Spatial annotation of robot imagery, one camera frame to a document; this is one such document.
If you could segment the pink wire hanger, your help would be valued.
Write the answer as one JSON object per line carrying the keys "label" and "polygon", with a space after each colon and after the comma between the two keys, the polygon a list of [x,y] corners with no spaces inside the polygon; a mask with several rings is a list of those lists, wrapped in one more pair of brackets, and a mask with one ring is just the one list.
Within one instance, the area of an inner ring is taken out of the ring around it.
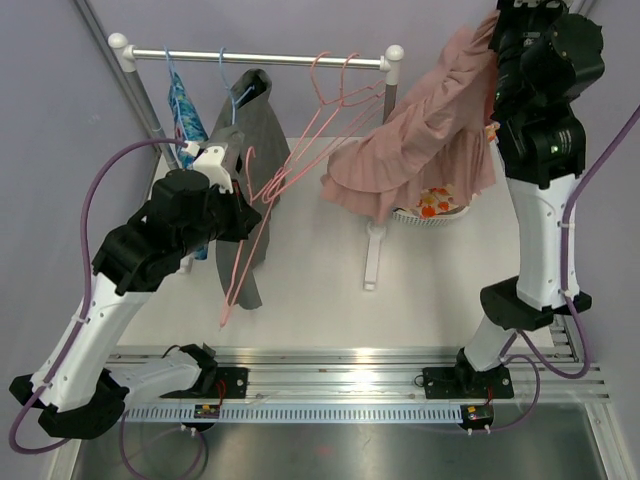
{"label": "pink wire hanger", "polygon": [[[324,51],[311,61],[309,74],[317,99],[317,108],[284,161],[284,165],[263,188],[260,197],[268,204],[275,203],[288,189],[327,160],[333,151],[342,146],[353,134],[359,132],[383,108],[385,98],[383,79],[355,89],[348,89],[346,86],[347,70],[359,65],[360,55],[356,52],[337,60],[339,68],[337,93],[333,97],[324,95],[316,70],[333,58],[329,51]],[[310,150],[322,139],[323,134],[334,121],[347,110],[356,110],[357,113],[338,135],[330,138],[316,155],[312,155]]]}

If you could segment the orange floral skirt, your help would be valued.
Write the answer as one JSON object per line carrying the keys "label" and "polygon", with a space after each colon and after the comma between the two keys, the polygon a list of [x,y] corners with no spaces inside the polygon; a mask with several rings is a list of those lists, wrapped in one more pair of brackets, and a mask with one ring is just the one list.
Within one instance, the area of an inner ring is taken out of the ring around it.
{"label": "orange floral skirt", "polygon": [[492,147],[500,129],[498,122],[485,126],[485,139],[479,131],[461,131],[438,155],[436,179],[427,183],[416,205],[423,217],[449,212],[456,207],[471,206],[471,202],[496,183]]}

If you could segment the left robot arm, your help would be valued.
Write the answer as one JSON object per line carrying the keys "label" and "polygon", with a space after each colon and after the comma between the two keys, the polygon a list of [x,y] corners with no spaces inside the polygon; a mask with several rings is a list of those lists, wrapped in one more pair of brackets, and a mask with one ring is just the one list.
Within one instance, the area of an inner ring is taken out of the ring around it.
{"label": "left robot arm", "polygon": [[203,398],[217,391],[217,362],[206,346],[188,344],[137,369],[117,373],[106,361],[124,330],[181,261],[212,241],[239,242],[262,216],[239,185],[221,192],[201,172],[173,170],[151,197],[110,231],[90,272],[87,309],[71,320],[43,367],[16,377],[11,394],[39,409],[53,438],[95,439],[133,407],[157,398]]}

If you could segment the pink pleated skirt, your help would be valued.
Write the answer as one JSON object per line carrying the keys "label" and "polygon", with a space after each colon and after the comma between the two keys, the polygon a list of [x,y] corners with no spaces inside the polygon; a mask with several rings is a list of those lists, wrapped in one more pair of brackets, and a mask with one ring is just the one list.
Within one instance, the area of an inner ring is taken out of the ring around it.
{"label": "pink pleated skirt", "polygon": [[496,90],[489,44],[498,18],[493,11],[476,29],[461,27],[383,125],[331,153],[324,200],[383,223],[428,189],[451,187],[454,203],[466,206],[494,184],[485,127]]}

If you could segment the pink hanger of floral skirt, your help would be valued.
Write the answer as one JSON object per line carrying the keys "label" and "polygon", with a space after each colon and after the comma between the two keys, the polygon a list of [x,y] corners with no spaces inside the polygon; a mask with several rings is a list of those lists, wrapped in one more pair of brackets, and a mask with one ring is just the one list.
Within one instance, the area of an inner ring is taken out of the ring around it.
{"label": "pink hanger of floral skirt", "polygon": [[[253,205],[256,201],[261,200],[264,204],[272,207],[279,197],[291,186],[306,176],[318,164],[324,161],[337,147],[341,146],[354,133],[362,129],[377,113],[382,109],[382,98],[385,93],[381,89],[383,80],[365,85],[351,92],[345,90],[345,72],[348,68],[355,68],[359,65],[358,53],[352,53],[348,57],[339,62],[340,81],[338,88],[338,96],[334,99],[326,99],[322,94],[319,83],[316,79],[315,69],[323,60],[330,59],[329,52],[320,53],[310,65],[310,79],[314,92],[318,99],[319,105],[316,113],[309,121],[307,127],[303,131],[302,136],[298,139],[289,156],[284,161],[274,176],[259,190],[254,192],[251,186],[250,166],[256,156],[254,147],[250,147],[246,158],[247,186],[249,191],[249,204]],[[320,135],[326,130],[333,120],[346,109],[352,109],[360,105],[365,105],[362,110],[351,122],[340,132],[337,137],[324,147],[324,149],[304,167],[298,168],[297,165],[306,152],[314,145]],[[302,142],[307,138],[307,134],[317,123],[318,118],[326,107],[334,106],[334,111],[326,118],[325,122],[317,129],[315,134],[308,139],[303,149],[300,149]]]}

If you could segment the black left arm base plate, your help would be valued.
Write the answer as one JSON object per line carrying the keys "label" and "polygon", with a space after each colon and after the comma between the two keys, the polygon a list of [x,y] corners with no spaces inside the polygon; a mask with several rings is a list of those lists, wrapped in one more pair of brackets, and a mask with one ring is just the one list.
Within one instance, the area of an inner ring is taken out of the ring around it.
{"label": "black left arm base plate", "polygon": [[243,367],[217,366],[202,373],[187,390],[162,395],[164,399],[245,399],[249,370]]}

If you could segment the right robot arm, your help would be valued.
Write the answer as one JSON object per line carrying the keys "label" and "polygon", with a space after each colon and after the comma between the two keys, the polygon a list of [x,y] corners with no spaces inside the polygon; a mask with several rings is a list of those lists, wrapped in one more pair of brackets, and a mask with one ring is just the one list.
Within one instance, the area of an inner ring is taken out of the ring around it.
{"label": "right robot arm", "polygon": [[456,389],[483,397],[510,384],[514,334],[592,306],[574,271],[574,207],[587,136],[571,104],[605,73],[602,28],[565,1],[500,1],[497,145],[519,227],[519,273],[480,292],[484,317],[452,369]]}

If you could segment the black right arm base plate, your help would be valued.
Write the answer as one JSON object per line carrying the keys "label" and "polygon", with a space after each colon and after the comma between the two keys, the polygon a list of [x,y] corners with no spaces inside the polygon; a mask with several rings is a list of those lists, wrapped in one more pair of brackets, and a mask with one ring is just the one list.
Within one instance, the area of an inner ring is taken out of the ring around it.
{"label": "black right arm base plate", "polygon": [[427,399],[512,399],[514,389],[509,370],[498,366],[476,372],[461,365],[425,367],[423,388]]}

